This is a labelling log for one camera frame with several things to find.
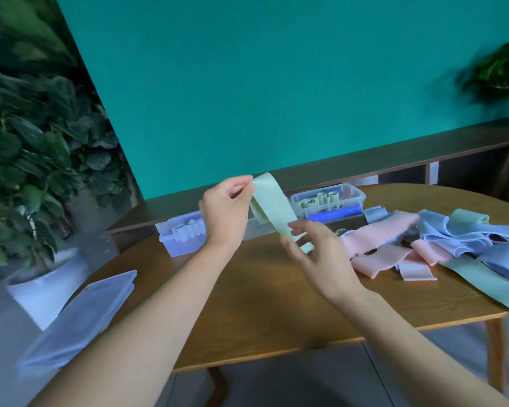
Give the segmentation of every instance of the forearm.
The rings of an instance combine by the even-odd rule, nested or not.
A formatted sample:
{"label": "forearm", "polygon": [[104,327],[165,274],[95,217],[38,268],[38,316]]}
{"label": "forearm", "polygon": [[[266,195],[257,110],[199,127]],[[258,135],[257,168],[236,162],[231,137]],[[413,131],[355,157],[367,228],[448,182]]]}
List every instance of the forearm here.
{"label": "forearm", "polygon": [[509,405],[503,395],[416,331],[380,295],[366,290],[337,307],[396,372],[412,405]]}
{"label": "forearm", "polygon": [[152,407],[232,254],[204,246],[57,374],[33,405]]}

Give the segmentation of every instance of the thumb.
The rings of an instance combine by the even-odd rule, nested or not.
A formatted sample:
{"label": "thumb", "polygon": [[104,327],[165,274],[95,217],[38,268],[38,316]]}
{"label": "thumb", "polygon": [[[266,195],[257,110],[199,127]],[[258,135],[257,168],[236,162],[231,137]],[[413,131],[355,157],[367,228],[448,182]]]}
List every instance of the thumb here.
{"label": "thumb", "polygon": [[311,264],[311,259],[305,254],[298,244],[288,237],[281,237],[281,244],[288,253],[289,257],[294,260],[300,267],[307,268]]}
{"label": "thumb", "polygon": [[251,202],[251,198],[253,198],[253,194],[255,193],[254,191],[254,188],[255,185],[254,184],[247,184],[243,190],[241,190],[241,193],[239,193],[239,195],[237,196],[237,200],[241,201],[242,203],[250,203]]}

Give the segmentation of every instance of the right hand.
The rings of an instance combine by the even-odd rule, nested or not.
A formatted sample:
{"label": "right hand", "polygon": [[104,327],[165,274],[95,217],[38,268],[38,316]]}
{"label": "right hand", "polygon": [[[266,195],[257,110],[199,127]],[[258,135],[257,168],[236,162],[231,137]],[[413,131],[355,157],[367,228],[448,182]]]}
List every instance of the right hand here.
{"label": "right hand", "polygon": [[[326,300],[338,306],[367,291],[351,266],[345,245],[332,230],[316,221],[297,220],[288,225],[292,235],[307,234],[297,242],[281,237],[281,244]],[[307,255],[300,246],[310,241],[315,248]]]}

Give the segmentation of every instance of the wooden table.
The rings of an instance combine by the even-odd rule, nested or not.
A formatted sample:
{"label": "wooden table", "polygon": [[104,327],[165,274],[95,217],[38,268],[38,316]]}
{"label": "wooden table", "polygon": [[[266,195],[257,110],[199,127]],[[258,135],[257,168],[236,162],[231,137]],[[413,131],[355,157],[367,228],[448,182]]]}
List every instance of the wooden table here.
{"label": "wooden table", "polygon": [[[450,215],[457,208],[489,214],[490,223],[509,225],[509,204],[495,198],[436,185],[387,184],[363,187],[365,207],[383,205],[389,211],[427,209]],[[119,321],[153,293],[185,260],[172,259],[156,236],[149,237],[93,274],[88,283],[138,270],[135,289],[115,315]],[[394,270],[363,285],[381,294],[419,330],[486,321],[489,383],[505,386],[505,328],[509,310],[485,296],[445,267],[432,268],[436,282],[405,282]],[[363,341],[363,337],[305,279],[286,255],[276,233],[242,243],[224,269],[181,352],[174,372],[216,367],[278,356],[333,344]],[[217,369],[213,401],[226,387]]]}

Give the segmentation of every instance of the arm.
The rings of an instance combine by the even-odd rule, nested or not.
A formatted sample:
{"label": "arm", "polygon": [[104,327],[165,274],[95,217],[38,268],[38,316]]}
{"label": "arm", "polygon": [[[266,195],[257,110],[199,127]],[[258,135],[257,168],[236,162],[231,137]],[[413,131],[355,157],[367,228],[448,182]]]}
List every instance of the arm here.
{"label": "arm", "polygon": [[204,247],[62,369],[31,405],[155,405],[215,282],[243,239],[251,180],[229,178],[206,191],[200,201]]}
{"label": "arm", "polygon": [[[325,225],[311,221],[289,224],[293,235],[308,234],[298,244],[281,243],[307,279],[366,338],[396,373],[414,406],[509,406],[502,394],[479,380],[405,321],[384,299],[362,286],[345,245]],[[312,241],[311,255],[299,245]]]}

